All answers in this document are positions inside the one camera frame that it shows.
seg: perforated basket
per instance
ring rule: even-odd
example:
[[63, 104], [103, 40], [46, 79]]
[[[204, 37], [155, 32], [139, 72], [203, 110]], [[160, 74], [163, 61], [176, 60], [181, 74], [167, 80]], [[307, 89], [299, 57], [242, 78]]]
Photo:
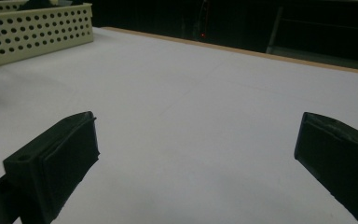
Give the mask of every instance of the perforated basket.
[[17, 11], [26, 1], [0, 1], [0, 65], [93, 40], [91, 4]]

